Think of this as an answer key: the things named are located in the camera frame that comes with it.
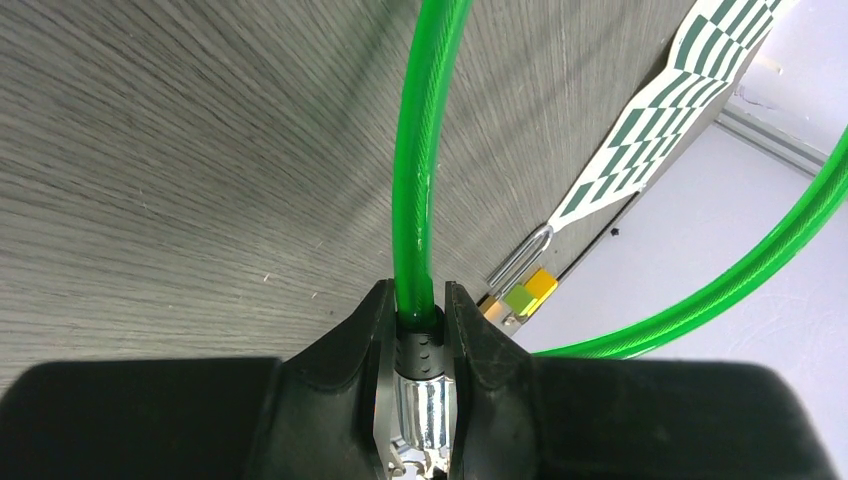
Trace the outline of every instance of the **green tube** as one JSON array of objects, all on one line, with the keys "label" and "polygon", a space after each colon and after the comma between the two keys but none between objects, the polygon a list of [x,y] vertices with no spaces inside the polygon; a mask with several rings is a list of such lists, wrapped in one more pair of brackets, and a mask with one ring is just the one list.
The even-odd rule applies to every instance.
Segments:
[{"label": "green tube", "polygon": [[537,355],[629,358],[689,333],[765,283],[818,233],[848,197],[848,129],[798,203],[747,255],[680,303],[602,337]]},{"label": "green tube", "polygon": [[395,144],[392,248],[398,322],[436,323],[430,272],[433,186],[448,88],[471,0],[424,0],[409,52]]}]

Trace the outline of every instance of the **checkered paper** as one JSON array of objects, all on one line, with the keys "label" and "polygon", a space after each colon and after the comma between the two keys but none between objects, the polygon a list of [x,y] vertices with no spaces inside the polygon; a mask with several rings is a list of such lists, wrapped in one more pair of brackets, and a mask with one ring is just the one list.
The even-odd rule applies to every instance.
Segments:
[{"label": "checkered paper", "polygon": [[699,0],[666,68],[627,104],[548,223],[569,223],[644,188],[683,135],[736,77],[787,0]]}]

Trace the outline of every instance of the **wooden block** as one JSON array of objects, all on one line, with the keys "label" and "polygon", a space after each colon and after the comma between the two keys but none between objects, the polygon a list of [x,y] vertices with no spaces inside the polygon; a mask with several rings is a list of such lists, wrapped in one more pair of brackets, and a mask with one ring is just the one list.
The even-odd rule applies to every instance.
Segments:
[{"label": "wooden block", "polygon": [[503,300],[516,315],[527,315],[527,312],[539,301],[538,298],[527,291],[524,285],[512,287],[512,290],[504,296]]},{"label": "wooden block", "polygon": [[533,313],[542,306],[542,303],[544,303],[545,300],[554,293],[554,290],[556,290],[558,285],[559,282],[557,282],[557,279],[544,268],[540,268],[536,271],[536,273],[530,277],[530,280],[527,280],[527,283],[524,284],[524,288],[538,299],[536,304],[528,310],[527,315],[533,315]]},{"label": "wooden block", "polygon": [[485,300],[483,300],[483,303],[480,304],[480,311],[483,312],[483,316],[486,317],[486,320],[490,322],[497,322],[503,316],[504,304],[497,298],[489,295]]}]

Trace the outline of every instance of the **green cable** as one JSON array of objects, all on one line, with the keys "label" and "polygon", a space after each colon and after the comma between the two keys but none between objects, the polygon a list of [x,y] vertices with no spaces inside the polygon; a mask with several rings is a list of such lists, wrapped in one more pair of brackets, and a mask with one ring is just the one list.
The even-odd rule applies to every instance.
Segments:
[{"label": "green cable", "polygon": [[848,129],[798,203],[747,255],[706,287],[647,320],[602,337],[537,352],[546,356],[629,358],[705,324],[786,265],[848,197]]},{"label": "green cable", "polygon": [[430,272],[439,133],[471,0],[424,0],[409,52],[395,144],[392,249],[398,322],[436,323]]}]

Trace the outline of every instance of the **gray wood surface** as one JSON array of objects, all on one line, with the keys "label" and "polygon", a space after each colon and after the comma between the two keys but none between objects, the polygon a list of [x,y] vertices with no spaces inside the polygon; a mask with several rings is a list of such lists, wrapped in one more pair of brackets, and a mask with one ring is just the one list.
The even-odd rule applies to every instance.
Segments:
[{"label": "gray wood surface", "polygon": [[[444,121],[437,285],[485,291],[692,3],[475,3]],[[287,357],[391,276],[417,8],[2,2],[0,389],[57,358]],[[563,230],[546,264],[618,208]]]}]

